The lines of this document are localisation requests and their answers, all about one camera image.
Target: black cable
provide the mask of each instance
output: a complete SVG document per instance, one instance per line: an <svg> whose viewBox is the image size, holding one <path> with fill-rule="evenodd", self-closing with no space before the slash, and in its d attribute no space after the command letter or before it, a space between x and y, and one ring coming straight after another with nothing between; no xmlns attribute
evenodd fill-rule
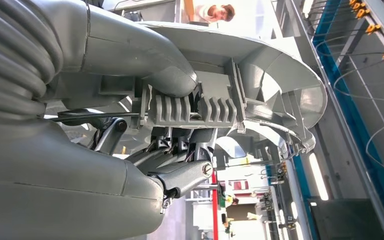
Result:
<svg viewBox="0 0 384 240"><path fill-rule="evenodd" d="M112 12L115 12L116 11L116 8L119 4L122 4L122 3L125 3L125 2L128 2L128 1L132 1L132 2L142 2L142 1L145 1L145 0L123 0L123 1L119 1L117 2L117 4L115 5L114 9L112 10Z"/></svg>
<svg viewBox="0 0 384 240"><path fill-rule="evenodd" d="M139 113L135 112L110 112L110 113L93 113L93 114L82 114L77 116L62 116L57 118L50 119L56 123L59 122L71 122L71 121L79 121L79 120L88 120L88 119L96 119L96 118L115 118L115 117L139 117Z"/></svg>

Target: white shirt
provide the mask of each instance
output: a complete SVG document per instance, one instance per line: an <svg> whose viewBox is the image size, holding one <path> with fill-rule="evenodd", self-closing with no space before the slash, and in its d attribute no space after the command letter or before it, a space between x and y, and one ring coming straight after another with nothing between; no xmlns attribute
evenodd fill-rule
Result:
<svg viewBox="0 0 384 240"><path fill-rule="evenodd" d="M217 20L208 15L208 10L214 6L214 4L199 4L195 7L194 21L213 23Z"/></svg>

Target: hex bolt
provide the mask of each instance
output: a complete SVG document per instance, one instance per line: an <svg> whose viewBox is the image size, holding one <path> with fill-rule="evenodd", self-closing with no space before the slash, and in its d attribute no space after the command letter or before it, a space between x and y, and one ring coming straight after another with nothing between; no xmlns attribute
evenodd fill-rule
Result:
<svg viewBox="0 0 384 240"><path fill-rule="evenodd" d="M213 166L211 166L211 163L207 162L203 168L202 173L206 178L209 178L213 174Z"/></svg>

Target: white wall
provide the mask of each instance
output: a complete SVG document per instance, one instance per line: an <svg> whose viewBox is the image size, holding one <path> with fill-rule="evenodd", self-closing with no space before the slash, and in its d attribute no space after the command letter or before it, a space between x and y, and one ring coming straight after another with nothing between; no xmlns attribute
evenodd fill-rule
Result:
<svg viewBox="0 0 384 240"><path fill-rule="evenodd" d="M265 240L263 225L258 220L232 221L231 228L236 234L231 240Z"/></svg>

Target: machinery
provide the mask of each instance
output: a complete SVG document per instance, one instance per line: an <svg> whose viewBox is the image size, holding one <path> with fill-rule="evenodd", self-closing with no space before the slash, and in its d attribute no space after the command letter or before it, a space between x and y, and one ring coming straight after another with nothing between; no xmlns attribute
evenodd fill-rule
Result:
<svg viewBox="0 0 384 240"><path fill-rule="evenodd" d="M259 40L0 0L0 240L153 232L213 174L216 144L243 157L235 137L252 134L281 159L308 152L326 103L309 67Z"/></svg>

